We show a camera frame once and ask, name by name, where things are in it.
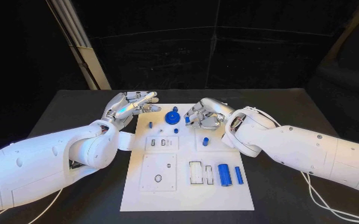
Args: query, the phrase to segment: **robotic hand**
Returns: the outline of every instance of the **robotic hand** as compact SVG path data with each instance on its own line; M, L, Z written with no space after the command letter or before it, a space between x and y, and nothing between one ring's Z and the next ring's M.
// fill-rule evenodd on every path
M222 142L256 157L261 150L295 170L359 190L359 144L293 126L281 126L261 110L233 110L203 98L184 114L186 125L216 130L225 123Z
M107 167L124 147L132 115L160 111L156 92L120 93L101 120L26 139L0 150L0 210L43 198Z

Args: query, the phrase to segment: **small blue part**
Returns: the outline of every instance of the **small blue part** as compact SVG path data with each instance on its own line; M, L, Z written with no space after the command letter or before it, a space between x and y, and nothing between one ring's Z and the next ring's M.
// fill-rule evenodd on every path
M203 138L203 146L207 146L207 141L209 141L209 139L207 139L207 137L205 137Z
M166 113L164 120L167 124L177 124L180 121L180 115L174 110L177 110L177 107L173 108L173 111Z
M228 169L228 164L222 163L218 166L219 170L219 177L220 177L220 185L222 187L228 187L232 185L232 180L231 180L231 174L229 174L229 169Z
M233 169L235 169L235 173L236 173L238 183L243 184L243 179L242 179L239 167L236 166Z

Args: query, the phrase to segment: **white board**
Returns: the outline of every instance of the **white board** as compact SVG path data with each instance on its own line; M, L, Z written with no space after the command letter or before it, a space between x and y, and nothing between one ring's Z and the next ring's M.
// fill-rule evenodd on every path
M193 104L157 104L161 107L158 113L141 114L138 116L134 147L131 152L131 159L128 165L125 188L121 202L121 211L236 211L236 210L254 210L252 198L249 193L248 181L245 176L245 169L241 160L241 153L223 145L218 150L215 147L220 147L218 137L222 136L223 130L216 131L200 130L200 135L206 135L209 138L209 145L212 147L207 151L199 149L200 142L196 141L202 138L196 134L197 130L184 126L183 115L193 106ZM176 125L169 125L164 122L164 115L177 106L177 112L181 117ZM153 122L153 128L148 128L148 122ZM177 150L145 150L147 137L173 137L177 136ZM176 186L173 191L158 191L153 188L153 191L141 190L141 178L144 177L143 165L147 166L144 160L145 155L156 156L167 154L176 155ZM189 162L199 161L203 169L203 184L190 184L190 167ZM232 178L232 186L220 186L220 178L218 173L218 165L226 163L229 166L229 173ZM212 166L213 184L207 184L206 180L206 166ZM239 166L243 184L239 185L235 175L235 166ZM148 188L157 187L158 184L154 181L153 176L157 173L166 173L163 170L157 172L153 170L148 174Z

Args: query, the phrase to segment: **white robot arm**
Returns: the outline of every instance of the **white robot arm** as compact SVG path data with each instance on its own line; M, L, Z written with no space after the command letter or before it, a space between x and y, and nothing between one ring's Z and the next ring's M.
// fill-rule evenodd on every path
M0 210L43 198L107 167L122 147L132 115L160 111L156 92L120 93L102 119L26 139L0 150Z
M258 109L233 110L205 98L184 114L186 125L215 130L225 125L222 142L256 157L261 150L295 170L359 190L359 144L293 126L280 126Z

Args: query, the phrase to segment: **black wall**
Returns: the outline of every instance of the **black wall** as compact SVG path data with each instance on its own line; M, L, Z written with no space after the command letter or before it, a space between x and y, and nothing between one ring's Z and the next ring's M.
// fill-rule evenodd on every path
M301 87L359 0L72 0L114 89Z
M4 0L0 147L26 138L59 89L88 89L45 0Z

